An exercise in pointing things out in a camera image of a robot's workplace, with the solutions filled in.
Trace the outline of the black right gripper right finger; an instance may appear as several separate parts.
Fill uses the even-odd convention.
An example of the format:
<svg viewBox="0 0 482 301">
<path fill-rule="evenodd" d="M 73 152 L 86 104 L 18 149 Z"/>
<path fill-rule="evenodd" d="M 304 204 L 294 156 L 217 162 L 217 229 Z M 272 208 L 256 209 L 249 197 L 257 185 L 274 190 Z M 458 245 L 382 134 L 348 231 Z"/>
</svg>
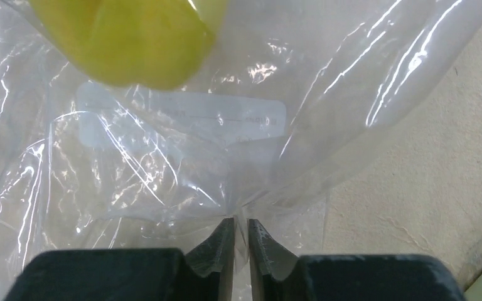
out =
<svg viewBox="0 0 482 301">
<path fill-rule="evenodd" d="M 254 300 L 464 300 L 452 273 L 432 256 L 296 256 L 249 219 Z"/>
</svg>

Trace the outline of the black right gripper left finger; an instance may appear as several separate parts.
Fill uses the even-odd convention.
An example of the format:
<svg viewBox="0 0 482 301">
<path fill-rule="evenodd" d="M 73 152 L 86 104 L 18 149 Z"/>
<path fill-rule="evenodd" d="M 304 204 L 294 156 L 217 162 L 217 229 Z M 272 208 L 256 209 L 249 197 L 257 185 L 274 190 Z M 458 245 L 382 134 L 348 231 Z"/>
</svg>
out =
<svg viewBox="0 0 482 301">
<path fill-rule="evenodd" d="M 235 220 L 187 254 L 178 248 L 47 251 L 5 300 L 230 300 Z"/>
</svg>

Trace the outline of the clear zip bag blue seal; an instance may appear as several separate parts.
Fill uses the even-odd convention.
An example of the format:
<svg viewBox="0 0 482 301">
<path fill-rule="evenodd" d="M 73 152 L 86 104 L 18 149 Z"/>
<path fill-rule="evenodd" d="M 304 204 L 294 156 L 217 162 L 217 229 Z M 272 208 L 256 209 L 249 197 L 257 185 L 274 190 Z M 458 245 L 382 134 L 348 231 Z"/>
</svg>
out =
<svg viewBox="0 0 482 301">
<path fill-rule="evenodd" d="M 258 218 L 322 245 L 323 194 L 372 160 L 482 24 L 482 1 L 232 1 L 173 92 L 107 88 L 0 1 L 0 300 L 42 251 L 176 246 Z"/>
</svg>

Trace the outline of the green yellow fake mango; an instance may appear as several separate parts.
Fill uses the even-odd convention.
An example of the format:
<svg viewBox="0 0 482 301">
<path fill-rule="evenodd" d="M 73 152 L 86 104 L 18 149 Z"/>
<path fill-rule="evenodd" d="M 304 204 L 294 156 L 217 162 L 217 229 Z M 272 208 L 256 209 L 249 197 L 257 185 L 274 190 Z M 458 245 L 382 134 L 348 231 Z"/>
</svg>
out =
<svg viewBox="0 0 482 301">
<path fill-rule="evenodd" d="M 30 6 L 53 44 L 90 78 L 171 90 L 210 54 L 227 2 L 41 0 Z"/>
</svg>

